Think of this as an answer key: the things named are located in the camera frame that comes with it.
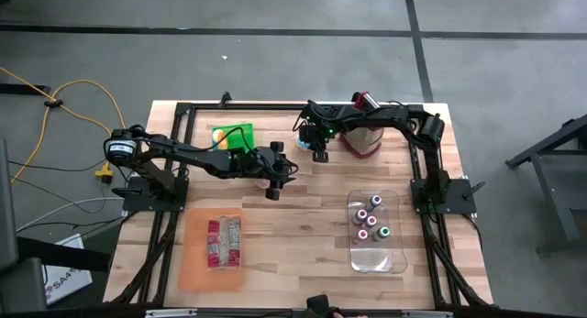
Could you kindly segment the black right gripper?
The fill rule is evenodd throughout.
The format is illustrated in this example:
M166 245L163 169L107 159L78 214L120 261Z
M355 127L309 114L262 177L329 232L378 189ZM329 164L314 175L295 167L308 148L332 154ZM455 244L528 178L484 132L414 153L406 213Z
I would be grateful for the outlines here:
M302 142L313 150L313 162L328 163L327 143L333 136L328 121L320 114L303 110L299 115L297 132Z

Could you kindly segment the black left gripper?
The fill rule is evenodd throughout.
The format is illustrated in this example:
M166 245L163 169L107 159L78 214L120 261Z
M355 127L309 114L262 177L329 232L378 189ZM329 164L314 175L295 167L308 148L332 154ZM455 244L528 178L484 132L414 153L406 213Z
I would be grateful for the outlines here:
M243 179L259 179L270 182L265 190L265 198L271 201L280 199L280 190L287 182L294 180L297 165L283 154L284 143L272 141L270 147L258 147L246 151L244 148L231 149L231 176Z

